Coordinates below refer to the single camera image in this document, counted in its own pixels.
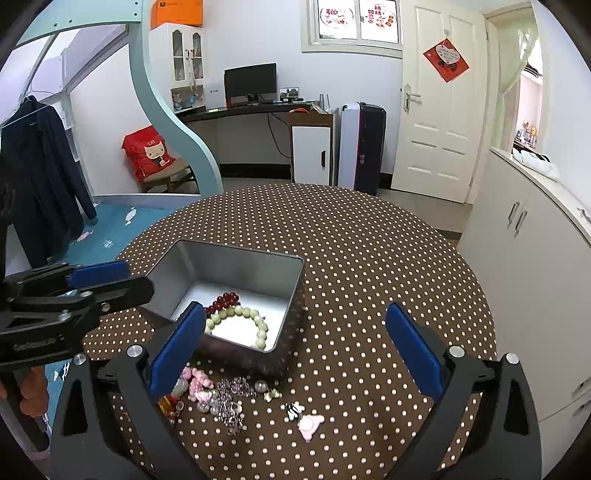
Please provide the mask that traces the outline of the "person's left hand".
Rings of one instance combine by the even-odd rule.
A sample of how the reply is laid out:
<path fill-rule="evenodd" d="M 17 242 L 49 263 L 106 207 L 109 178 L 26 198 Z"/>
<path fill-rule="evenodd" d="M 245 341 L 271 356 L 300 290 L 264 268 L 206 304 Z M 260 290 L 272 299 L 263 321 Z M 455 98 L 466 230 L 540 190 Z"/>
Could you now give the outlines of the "person's left hand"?
<path fill-rule="evenodd" d="M 20 383 L 20 392 L 22 400 L 19 408 L 23 414 L 38 418 L 47 413 L 49 396 L 43 366 L 35 366 L 27 370 Z"/>

